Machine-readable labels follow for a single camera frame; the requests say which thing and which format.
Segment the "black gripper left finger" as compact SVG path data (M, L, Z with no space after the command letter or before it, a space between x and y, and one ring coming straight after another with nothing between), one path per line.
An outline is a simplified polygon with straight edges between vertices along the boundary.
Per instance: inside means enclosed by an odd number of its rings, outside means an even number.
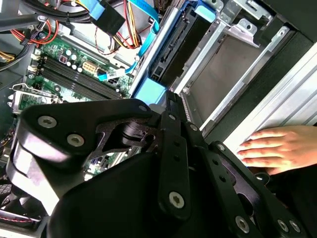
M138 99L31 106L20 115L7 174L53 215L71 189L135 155L187 157L175 95L164 94L161 113ZM185 220L189 170L167 175L158 182L158 207Z

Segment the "person's bare hand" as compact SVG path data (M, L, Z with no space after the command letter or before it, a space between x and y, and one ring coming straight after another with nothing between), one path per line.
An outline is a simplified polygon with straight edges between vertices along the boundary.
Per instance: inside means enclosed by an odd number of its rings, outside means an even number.
M269 175L317 163L317 128L294 125L254 132L243 142L238 158L248 167L265 168Z

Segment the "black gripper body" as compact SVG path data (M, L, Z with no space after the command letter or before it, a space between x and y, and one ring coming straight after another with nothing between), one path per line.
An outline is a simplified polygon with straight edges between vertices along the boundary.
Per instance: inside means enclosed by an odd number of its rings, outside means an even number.
M189 173L187 221L174 220L158 204L159 179L188 171L187 157L153 153L133 158L67 192L48 224L50 238L230 238L211 187Z

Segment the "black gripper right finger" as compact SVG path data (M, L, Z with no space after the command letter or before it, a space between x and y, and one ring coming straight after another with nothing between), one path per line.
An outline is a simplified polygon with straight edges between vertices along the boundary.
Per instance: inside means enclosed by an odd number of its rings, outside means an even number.
M211 231L217 238L307 238L303 225L221 142L207 144L186 118L175 95L189 164L203 190L201 205L210 205Z

